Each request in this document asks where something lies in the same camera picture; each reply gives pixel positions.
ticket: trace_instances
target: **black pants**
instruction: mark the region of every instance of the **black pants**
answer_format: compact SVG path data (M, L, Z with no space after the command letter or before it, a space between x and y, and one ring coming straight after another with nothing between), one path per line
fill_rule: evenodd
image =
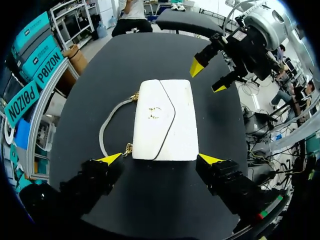
M126 34L134 28L137 28L140 33L152 33L151 24L146 19L120 19L112 31L112 37Z

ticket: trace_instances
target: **white cabinet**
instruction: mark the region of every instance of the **white cabinet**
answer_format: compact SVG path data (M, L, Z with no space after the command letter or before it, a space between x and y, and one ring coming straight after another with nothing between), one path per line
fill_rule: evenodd
M114 11L112 8L103 11L100 13L100 17L101 17L101 22L103 23L103 25L105 25L107 28L109 28L109 20L111 19L111 17L114 15Z
M96 1L95 5L98 13L102 13L112 8L111 0L95 0L95 1Z
M114 15L112 0L95 0L96 11L101 17L101 22L107 28L109 27L109 20Z

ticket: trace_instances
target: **floor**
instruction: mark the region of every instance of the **floor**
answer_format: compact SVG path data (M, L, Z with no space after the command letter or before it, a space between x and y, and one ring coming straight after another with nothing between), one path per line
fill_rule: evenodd
M162 31L156 24L152 25L153 32L156 33L173 33L172 30L164 30ZM97 54L97 52L112 38L112 30L113 28L109 28L107 30L108 35L103 39L98 39L96 41L89 42L86 46L84 46L81 51L83 52L84 56L88 60L88 62ZM193 33L189 32L180 32L180 34L189 35L194 37ZM251 79L253 76L248 75L247 79ZM238 93L241 101L241 105L243 107L247 107L249 110L254 112L261 112L261 113L272 113L273 109L270 106L270 101L272 98L277 94L279 87L274 82L271 81L271 77L265 79L264 81L259 81L260 87L257 87L252 82L248 82L247 84L242 83L236 83L236 86L238 88ZM284 121L286 119L286 113L282 115L282 119L280 121ZM284 128L281 130L282 133L277 133L277 135L281 134L282 137L285 137L287 134L290 133L290 129L294 128L295 126L290 126L289 128ZM281 163L286 164L287 167L289 167L289 160L291 164L293 163L294 157L292 157L290 151L285 151L284 154L279 154L275 156L270 162L268 162L274 170L280 170L283 171L283 166L281 166ZM285 178L285 174L277 174L276 177L270 181L268 184L264 185L263 188L283 188L284 184L277 185L278 182L282 182L282 180Z

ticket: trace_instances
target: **metal rack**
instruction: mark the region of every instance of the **metal rack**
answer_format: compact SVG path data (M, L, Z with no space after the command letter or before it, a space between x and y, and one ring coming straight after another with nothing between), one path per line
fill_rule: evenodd
M29 137L28 137L28 145L27 145L28 147L25 152L25 161L24 161L24 165L23 165L23 170L28 178L41 179L41 180L47 180L47 181L49 180L48 174L39 174L39 173L35 172L35 157L37 157L37 154L35 153L36 141L37 141L37 135L38 135L40 122L41 122L42 116L44 114L44 110L46 108L48 100L51 96L51 93L53 92L54 88L56 87L56 84L59 81L59 79L61 78L62 74L67 69L70 71L70 73L73 75L73 77L75 79L79 78L78 73L76 72L74 67L71 65L70 61L67 58L65 58L62 61L62 63L59 65L57 70L53 73L53 75L49 79L47 85L42 90L40 97L36 103L34 112L32 114L32 118L30 121L30 132L29 132Z
M71 8L67 9L65 12L59 14L58 16L55 16L55 11L67 8L70 4L74 4L75 2L78 2L78 1L79 0L71 0L71 1L59 4L59 5L57 5L57 6L55 6L55 7L50 9L50 13L51 13L52 20L53 20L53 23L54 23L54 28L57 31L59 40L62 43L62 47L63 47L64 50L68 50L69 49L68 44L71 43L73 41L73 39L75 39L79 34L81 34L86 29L90 28L91 32L94 31L94 26L92 24L90 13L89 13L89 8L90 7L87 5L85 0L81 0L81 3L78 3L78 4L74 5L74 6L72 6ZM76 10L78 10L80 8L84 8L85 9L85 13L86 13L86 16L87 16L89 24L87 26L85 26L84 28L82 28L77 34L75 34L74 36L71 36L69 40L65 41L63 36L62 36L62 34L61 34L61 31L59 30L59 24L62 24L63 28L67 29L67 26L66 26L65 21L64 21L64 17L67 14L74 13ZM80 41L77 44L78 48L80 49L82 46L84 46L91 38L92 37L89 36L86 39Z

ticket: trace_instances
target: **shelf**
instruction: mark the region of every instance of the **shelf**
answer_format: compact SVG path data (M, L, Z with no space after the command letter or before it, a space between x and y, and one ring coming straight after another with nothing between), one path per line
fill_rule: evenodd
M74 6L72 8L70 8L69 10L65 11L64 13L60 14L59 16L56 16L55 17L55 20L58 20L59 18L62 18L63 16L67 15L68 13L78 9L78 8L81 8L83 6L85 6L86 4L82 3L82 4L78 4L77 6Z
M42 116L44 114L46 105L50 99L52 91L55 89L57 82L61 78L62 74L69 69L75 79L78 79L79 75L72 67L71 63L67 58L63 59L44 89L40 93L40 97L36 102L31 120L30 120L30 132L28 137L28 147L25 152L25 168L23 169L28 178L37 179L49 179L47 174L35 173L35 149L38 136L38 130Z
M92 39L92 36L88 36L86 39L81 40L77 46L79 49L81 49L85 44L87 44L87 42L90 41L90 39Z
M76 36L78 36L80 33L82 33L87 28L90 28L90 24L88 26L85 26L84 28L82 28L76 35L74 35L72 38L70 38L68 41L66 41L65 44L70 43L73 39L75 39Z
M71 1L67 1L65 3L62 3L62 4L58 5L58 6L55 6L55 7L52 8L52 11L58 10L58 9L62 8L63 6L66 6L68 4L72 4L75 1L76 0L71 0Z

